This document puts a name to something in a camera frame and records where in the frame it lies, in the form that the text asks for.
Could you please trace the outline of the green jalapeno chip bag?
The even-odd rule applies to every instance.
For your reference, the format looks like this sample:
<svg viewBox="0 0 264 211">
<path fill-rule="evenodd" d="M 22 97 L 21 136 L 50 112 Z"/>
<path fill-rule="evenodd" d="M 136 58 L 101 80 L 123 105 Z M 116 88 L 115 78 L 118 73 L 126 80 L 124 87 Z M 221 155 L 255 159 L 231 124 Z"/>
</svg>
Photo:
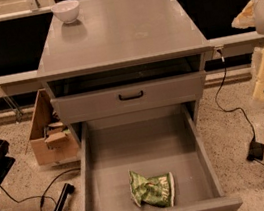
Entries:
<svg viewBox="0 0 264 211">
<path fill-rule="evenodd" d="M 175 179 L 173 174 L 161 174 L 146 178 L 139 173 L 129 171 L 129 184 L 132 200 L 137 206 L 142 203 L 155 207 L 173 207 L 175 205 Z"/>
</svg>

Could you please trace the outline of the grey drawer cabinet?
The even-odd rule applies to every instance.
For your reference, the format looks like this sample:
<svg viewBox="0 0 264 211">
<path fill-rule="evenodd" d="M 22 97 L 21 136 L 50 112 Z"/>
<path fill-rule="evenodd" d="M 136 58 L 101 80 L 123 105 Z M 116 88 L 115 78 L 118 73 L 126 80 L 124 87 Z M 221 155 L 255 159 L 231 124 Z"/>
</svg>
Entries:
<svg viewBox="0 0 264 211">
<path fill-rule="evenodd" d="M 52 20 L 47 34 L 37 76 L 51 100 L 205 73 L 204 55 L 210 44 L 178 1 L 83 0 L 80 4 L 75 22 Z M 200 98 L 178 104 L 196 117 Z M 133 113 L 66 125 L 80 139 L 89 122 Z"/>
</svg>

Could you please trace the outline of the open grey middle drawer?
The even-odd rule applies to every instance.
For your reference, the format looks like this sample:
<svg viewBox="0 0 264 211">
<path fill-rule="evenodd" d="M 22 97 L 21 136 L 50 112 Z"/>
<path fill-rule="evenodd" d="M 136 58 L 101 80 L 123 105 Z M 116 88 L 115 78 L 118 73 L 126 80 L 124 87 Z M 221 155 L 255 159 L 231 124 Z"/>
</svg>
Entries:
<svg viewBox="0 0 264 211">
<path fill-rule="evenodd" d="M 81 142 L 82 211 L 238 211 L 243 204 L 222 191 L 185 105 L 89 122 Z M 129 171 L 172 173 L 175 205 L 137 206 Z"/>
</svg>

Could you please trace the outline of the closed grey upper drawer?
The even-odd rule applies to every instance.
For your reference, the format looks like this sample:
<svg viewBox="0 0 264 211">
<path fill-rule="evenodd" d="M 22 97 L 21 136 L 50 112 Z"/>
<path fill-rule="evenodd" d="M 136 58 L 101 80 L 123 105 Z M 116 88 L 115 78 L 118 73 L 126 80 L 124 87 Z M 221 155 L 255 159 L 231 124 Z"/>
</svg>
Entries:
<svg viewBox="0 0 264 211">
<path fill-rule="evenodd" d="M 51 100 L 65 124 L 150 110 L 172 104 L 195 101 L 202 96 L 205 73 L 198 72 L 119 87 L 68 95 Z M 144 91 L 142 98 L 121 101 L 118 95 Z"/>
</svg>

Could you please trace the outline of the black power adapter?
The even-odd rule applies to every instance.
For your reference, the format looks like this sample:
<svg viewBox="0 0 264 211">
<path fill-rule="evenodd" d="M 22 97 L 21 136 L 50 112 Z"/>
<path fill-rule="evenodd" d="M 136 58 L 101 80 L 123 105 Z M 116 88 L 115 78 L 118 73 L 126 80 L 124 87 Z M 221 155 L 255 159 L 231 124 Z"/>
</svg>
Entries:
<svg viewBox="0 0 264 211">
<path fill-rule="evenodd" d="M 253 161 L 253 160 L 263 160 L 264 157 L 264 144 L 259 143 L 257 141 L 251 141 L 249 146 L 249 152 L 247 154 L 247 160 Z"/>
</svg>

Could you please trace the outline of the white ceramic bowl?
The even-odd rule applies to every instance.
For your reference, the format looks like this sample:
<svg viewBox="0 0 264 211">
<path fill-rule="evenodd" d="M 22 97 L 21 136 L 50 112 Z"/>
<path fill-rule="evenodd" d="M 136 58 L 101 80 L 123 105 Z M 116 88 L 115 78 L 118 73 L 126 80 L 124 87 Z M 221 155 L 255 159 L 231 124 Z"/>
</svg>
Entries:
<svg viewBox="0 0 264 211">
<path fill-rule="evenodd" d="M 72 23 L 79 16 L 80 3 L 77 0 L 60 1 L 52 6 L 51 12 L 63 23 Z"/>
</svg>

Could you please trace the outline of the cardboard box with scraps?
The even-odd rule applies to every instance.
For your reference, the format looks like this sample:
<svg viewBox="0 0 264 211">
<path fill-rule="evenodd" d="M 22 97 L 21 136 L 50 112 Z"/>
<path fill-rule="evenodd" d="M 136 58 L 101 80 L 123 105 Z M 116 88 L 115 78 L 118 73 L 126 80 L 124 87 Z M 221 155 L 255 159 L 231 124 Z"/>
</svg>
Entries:
<svg viewBox="0 0 264 211">
<path fill-rule="evenodd" d="M 33 111 L 29 140 L 38 165 L 77 160 L 78 143 L 57 119 L 45 90 L 38 90 Z"/>
</svg>

